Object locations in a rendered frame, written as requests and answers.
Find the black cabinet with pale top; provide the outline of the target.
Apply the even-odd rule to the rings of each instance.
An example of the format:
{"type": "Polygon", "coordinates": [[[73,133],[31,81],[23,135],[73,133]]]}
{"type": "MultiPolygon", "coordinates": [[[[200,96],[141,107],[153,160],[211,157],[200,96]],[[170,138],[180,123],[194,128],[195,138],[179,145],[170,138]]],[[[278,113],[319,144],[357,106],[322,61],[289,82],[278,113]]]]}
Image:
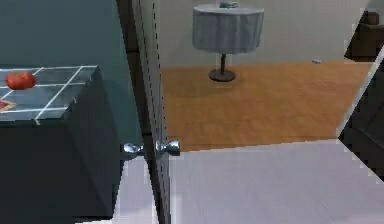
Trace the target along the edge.
{"type": "Polygon", "coordinates": [[[338,139],[384,184],[384,46],[338,127],[338,139]]]}

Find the silver door knob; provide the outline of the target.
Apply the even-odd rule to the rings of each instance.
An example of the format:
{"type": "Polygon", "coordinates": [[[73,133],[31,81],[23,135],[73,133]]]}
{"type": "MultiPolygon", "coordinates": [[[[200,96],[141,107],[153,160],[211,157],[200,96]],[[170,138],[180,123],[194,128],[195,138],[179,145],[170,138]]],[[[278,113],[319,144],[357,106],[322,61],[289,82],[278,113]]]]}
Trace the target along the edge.
{"type": "Polygon", "coordinates": [[[156,149],[158,153],[168,153],[171,156],[180,155],[180,141],[172,140],[166,143],[157,142],[156,149]]]}
{"type": "Polygon", "coordinates": [[[124,161],[133,160],[136,157],[143,156],[143,146],[126,143],[122,146],[121,159],[124,161]]]}

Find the dark room door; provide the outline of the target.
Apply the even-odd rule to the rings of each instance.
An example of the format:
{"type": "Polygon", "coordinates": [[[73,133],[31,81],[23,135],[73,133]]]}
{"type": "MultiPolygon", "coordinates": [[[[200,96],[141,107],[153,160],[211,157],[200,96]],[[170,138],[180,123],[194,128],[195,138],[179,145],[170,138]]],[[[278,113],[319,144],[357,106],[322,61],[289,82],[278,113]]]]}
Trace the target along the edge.
{"type": "Polygon", "coordinates": [[[116,0],[158,224],[171,224],[169,156],[155,0],[116,0]]]}

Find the round table with grey cloth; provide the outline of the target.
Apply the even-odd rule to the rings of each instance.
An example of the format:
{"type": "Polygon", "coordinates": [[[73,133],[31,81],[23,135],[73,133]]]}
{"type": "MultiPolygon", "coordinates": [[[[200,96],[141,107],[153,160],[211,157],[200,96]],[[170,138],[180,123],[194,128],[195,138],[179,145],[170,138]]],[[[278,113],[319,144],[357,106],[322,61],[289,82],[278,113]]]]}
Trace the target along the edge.
{"type": "Polygon", "coordinates": [[[208,77],[216,82],[236,78],[226,69],[226,56],[255,51],[261,42],[265,9],[255,6],[221,8],[200,4],[192,9],[192,45],[195,49],[220,54],[220,67],[208,77]]]}

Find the dark tiled-top counter cabinet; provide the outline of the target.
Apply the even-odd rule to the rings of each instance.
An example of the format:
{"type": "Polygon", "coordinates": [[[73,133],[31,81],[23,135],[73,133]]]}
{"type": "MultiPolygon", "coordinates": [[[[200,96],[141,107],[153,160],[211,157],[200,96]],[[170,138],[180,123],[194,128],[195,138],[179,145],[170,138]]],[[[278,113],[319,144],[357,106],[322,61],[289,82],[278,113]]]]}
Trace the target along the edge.
{"type": "Polygon", "coordinates": [[[97,66],[34,68],[12,90],[0,69],[0,224],[73,224],[112,217],[119,139],[97,66]]]}

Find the red tomato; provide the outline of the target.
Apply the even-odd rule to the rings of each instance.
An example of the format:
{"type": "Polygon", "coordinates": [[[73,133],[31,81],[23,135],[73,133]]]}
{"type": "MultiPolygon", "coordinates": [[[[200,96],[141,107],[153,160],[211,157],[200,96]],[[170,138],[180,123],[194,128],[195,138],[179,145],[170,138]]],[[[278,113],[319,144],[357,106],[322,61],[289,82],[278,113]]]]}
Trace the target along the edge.
{"type": "Polygon", "coordinates": [[[36,85],[36,78],[30,72],[11,72],[6,76],[5,82],[12,90],[25,90],[36,85]]]}

